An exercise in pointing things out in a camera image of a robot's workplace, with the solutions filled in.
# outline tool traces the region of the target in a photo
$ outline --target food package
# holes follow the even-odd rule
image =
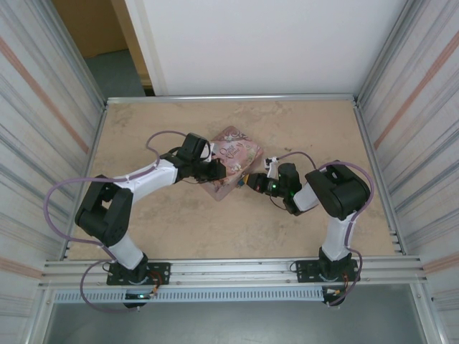
[[[263,149],[233,126],[224,129],[211,142],[214,144],[212,159],[220,158],[227,176],[203,183],[202,187],[215,200],[221,201],[245,175],[260,165]]]

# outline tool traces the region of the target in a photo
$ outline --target gray floor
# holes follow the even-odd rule
[[[57,305],[47,343],[425,343],[410,287],[360,286],[341,309],[321,302],[146,305],[111,315]]]
[[[145,97],[129,50],[85,59],[105,97]]]

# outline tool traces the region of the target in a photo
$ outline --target floor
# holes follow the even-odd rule
[[[339,159],[371,171],[349,101],[188,102],[111,105],[91,174],[124,176],[150,164],[154,157],[145,141],[157,131],[213,138],[228,125],[260,144],[265,156],[305,150],[318,166]],[[169,134],[151,145],[166,152],[182,140]],[[287,161],[297,165],[304,182],[312,169],[307,159],[292,156]],[[151,259],[315,257],[327,223],[321,207],[296,217],[248,187],[217,202],[201,186],[180,182],[136,203],[129,233]],[[79,228],[75,235],[87,239]],[[378,196],[357,222],[352,246],[366,256],[394,254]],[[68,257],[105,255],[92,245],[72,243]]]
[[[101,54],[85,61],[106,98],[145,97],[129,50]]]
[[[113,315],[55,305],[45,342],[426,343],[408,285],[358,286],[339,309],[321,302],[195,302]]]

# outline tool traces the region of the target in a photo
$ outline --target purple cable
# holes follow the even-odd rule
[[[287,158],[288,156],[292,156],[293,154],[301,154],[302,156],[305,156],[313,164],[314,169],[317,169],[316,164],[314,163],[314,160],[308,154],[304,152],[300,152],[300,151],[284,154],[283,156],[280,156],[278,160]]]
[[[364,263],[364,258],[362,257],[362,255],[361,255],[361,253],[359,251],[349,247],[350,246],[349,245],[349,237],[351,236],[352,226],[354,225],[355,219],[357,218],[358,215],[360,215],[368,207],[368,205],[372,202],[372,199],[374,197],[374,182],[373,182],[373,179],[369,175],[369,173],[366,172],[362,167],[357,166],[357,165],[355,165],[353,163],[347,163],[347,162],[344,162],[344,161],[332,161],[330,163],[326,163],[326,164],[322,165],[318,169],[322,170],[323,168],[325,168],[327,166],[333,166],[333,165],[343,165],[343,166],[347,166],[347,167],[352,167],[352,168],[355,168],[357,171],[361,172],[365,176],[365,178],[368,179],[368,182],[370,183],[370,196],[369,196],[368,200],[366,201],[366,203],[364,204],[364,206],[361,207],[360,210],[358,212],[356,212],[351,217],[351,222],[349,223],[349,225],[347,227],[346,236],[344,237],[344,245],[346,246],[346,248],[350,252],[353,252],[353,253],[355,253],[355,254],[357,254],[359,256],[359,270],[357,271],[355,280],[352,282],[352,285],[348,288],[348,290],[345,291],[345,293],[342,296],[340,296],[338,299],[334,300],[333,302],[330,302],[329,303],[330,306],[333,306],[333,305],[337,304],[342,299],[344,299],[347,295],[349,295],[349,293],[355,288],[355,286],[357,284],[357,281],[360,278],[361,268],[362,268],[362,265]]]
[[[44,197],[44,201],[43,201],[43,214],[44,214],[44,219],[46,220],[46,222],[48,223],[48,226],[50,227],[50,229],[55,233],[57,234],[59,237],[63,238],[63,239],[66,239],[68,240],[69,242],[81,242],[83,244],[93,244],[93,245],[97,245],[99,247],[101,247],[104,252],[106,254],[108,254],[108,256],[110,256],[110,258],[112,260],[116,260],[115,256],[113,256],[113,254],[110,252],[110,250],[104,245],[102,244],[101,242],[97,242],[95,240],[87,240],[87,239],[78,239],[78,238],[74,238],[70,235],[67,235],[65,233],[63,233],[62,231],[60,231],[56,226],[55,224],[52,223],[51,221],[51,216],[49,215],[49,200],[51,199],[51,195],[53,192],[55,192],[58,188],[60,188],[61,186],[64,186],[66,184],[71,184],[71,183],[84,183],[86,181],[91,181],[91,182],[97,182],[97,183],[120,183],[120,182],[124,182],[124,181],[127,181],[127,180],[133,180],[133,179],[136,179],[136,178],[140,178],[142,176],[145,176],[146,174],[154,171],[154,169],[157,167],[157,165],[159,164],[159,161],[160,161],[160,155],[158,153],[158,151],[154,148],[151,148],[149,146],[149,143],[151,140],[153,140],[153,138],[155,138],[156,136],[160,135],[160,134],[166,134],[166,133],[170,133],[170,134],[178,134],[178,135],[182,135],[182,136],[186,136],[185,134],[183,133],[180,133],[179,131],[174,131],[174,130],[163,130],[163,131],[159,131],[155,134],[153,134],[152,136],[150,136],[150,138],[148,138],[148,140],[146,141],[146,148],[149,149],[150,151],[154,152],[156,154],[156,163],[154,163],[149,169],[143,171],[143,172],[139,172],[139,173],[135,173],[135,174],[131,174],[131,175],[128,175],[128,178],[93,178],[93,177],[80,177],[80,178],[71,178],[71,179],[67,179],[65,181],[60,181],[59,183],[56,183],[55,185],[53,185],[49,191],[47,192],[46,196]],[[96,305],[94,305],[93,303],[91,303],[87,298],[86,296],[83,294],[83,283],[85,281],[85,277],[86,275],[88,274],[88,272],[94,267],[96,266],[97,264],[100,264],[101,262],[109,262],[108,260],[99,260],[97,261],[96,263],[90,265],[88,267],[88,269],[85,271],[85,273],[83,274],[82,276],[82,279],[81,279],[81,282],[80,282],[80,294],[81,294],[81,297],[82,299],[89,305],[91,306],[91,308],[95,309],[95,310],[99,310],[101,312],[108,312],[108,313],[120,313],[120,312],[130,312],[131,310],[136,310],[135,308],[133,309],[129,309],[129,310],[109,310],[109,309],[105,309],[105,308],[101,308],[101,307],[98,307]]]

